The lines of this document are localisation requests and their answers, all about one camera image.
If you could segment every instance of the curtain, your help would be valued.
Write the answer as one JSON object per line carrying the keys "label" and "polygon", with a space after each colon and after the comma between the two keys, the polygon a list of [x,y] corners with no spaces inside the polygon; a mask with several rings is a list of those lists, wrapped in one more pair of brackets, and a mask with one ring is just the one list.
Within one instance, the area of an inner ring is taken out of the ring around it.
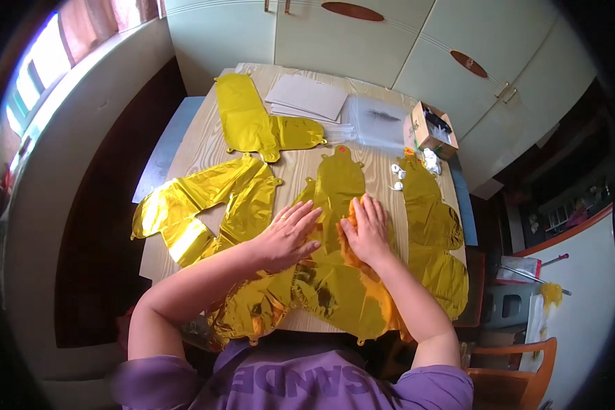
{"label": "curtain", "polygon": [[158,16],[156,0],[68,0],[59,34],[71,67],[109,37]]}

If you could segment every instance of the cabinet door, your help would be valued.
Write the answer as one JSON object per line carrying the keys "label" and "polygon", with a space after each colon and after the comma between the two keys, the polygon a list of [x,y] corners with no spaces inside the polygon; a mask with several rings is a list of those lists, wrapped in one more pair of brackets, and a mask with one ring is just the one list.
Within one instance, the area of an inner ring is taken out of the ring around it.
{"label": "cabinet door", "polygon": [[168,28],[190,96],[205,95],[224,68],[273,63],[277,3],[166,0]]}
{"label": "cabinet door", "polygon": [[[461,140],[524,69],[555,18],[547,0],[437,0],[394,89],[449,114]],[[467,70],[451,50],[488,77]]]}
{"label": "cabinet door", "polygon": [[360,20],[324,9],[320,0],[279,1],[275,63],[392,87],[433,0],[351,0],[383,15]]}
{"label": "cabinet door", "polygon": [[589,54],[560,16],[513,87],[459,142],[458,157],[469,191],[473,193],[553,128],[595,75]]}

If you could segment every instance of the wooden chair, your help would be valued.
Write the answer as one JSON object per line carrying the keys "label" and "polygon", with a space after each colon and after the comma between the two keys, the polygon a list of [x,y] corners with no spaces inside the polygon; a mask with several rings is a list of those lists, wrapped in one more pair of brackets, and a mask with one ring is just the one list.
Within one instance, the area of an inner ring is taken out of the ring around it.
{"label": "wooden chair", "polygon": [[471,354],[509,355],[543,350],[542,365],[536,373],[470,367],[474,381],[474,408],[537,410],[551,380],[556,359],[556,338],[538,343],[497,348],[475,348]]}

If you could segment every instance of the metal rod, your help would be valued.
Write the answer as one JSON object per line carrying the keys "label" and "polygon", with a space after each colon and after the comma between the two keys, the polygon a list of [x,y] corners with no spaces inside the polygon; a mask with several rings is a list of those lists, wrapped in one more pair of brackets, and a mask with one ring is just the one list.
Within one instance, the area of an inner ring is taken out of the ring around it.
{"label": "metal rod", "polygon": [[[527,277],[527,278],[529,278],[529,279],[533,279],[535,282],[540,282],[540,283],[548,283],[548,282],[545,282],[545,281],[543,281],[542,279],[539,279],[539,278],[537,278],[537,277],[535,277],[535,276],[529,275],[529,274],[527,274],[526,272],[522,272],[521,270],[517,270],[517,269],[509,268],[509,267],[507,267],[506,265],[501,265],[501,267],[502,267],[502,268],[504,268],[504,269],[509,270],[510,272],[515,272],[516,274],[520,274],[520,275],[525,276],[525,277]],[[563,293],[565,293],[567,296],[572,296],[572,292],[567,291],[567,290],[565,290],[565,289],[563,289]]]}
{"label": "metal rod", "polygon": [[562,259],[567,259],[567,258],[569,258],[569,253],[566,253],[566,254],[564,254],[564,255],[560,255],[560,256],[559,256],[558,258],[556,258],[556,259],[551,259],[549,262],[545,262],[545,263],[543,263],[542,265],[540,265],[540,267],[546,267],[547,265],[550,265],[550,264],[552,264],[552,263],[554,263],[554,262],[558,262],[559,260],[562,260]]}

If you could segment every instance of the cardboard box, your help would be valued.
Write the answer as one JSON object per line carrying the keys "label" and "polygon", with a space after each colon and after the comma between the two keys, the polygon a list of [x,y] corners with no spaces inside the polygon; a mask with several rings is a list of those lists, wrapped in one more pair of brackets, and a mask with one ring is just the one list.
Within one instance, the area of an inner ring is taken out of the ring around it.
{"label": "cardboard box", "polygon": [[453,154],[456,153],[456,151],[458,151],[458,140],[456,139],[456,134],[453,131],[453,127],[451,127],[451,134],[449,134],[451,143],[440,141],[433,135],[430,135],[426,125],[426,117],[424,117],[424,108],[429,108],[432,113],[443,119],[444,122],[449,124],[449,127],[451,127],[451,120],[449,120],[449,116],[445,112],[440,111],[433,106],[429,106],[424,102],[418,102],[412,111],[412,115],[410,116],[416,146],[420,150],[430,148],[437,154],[438,157],[443,160],[448,160],[451,156],[453,156]]}

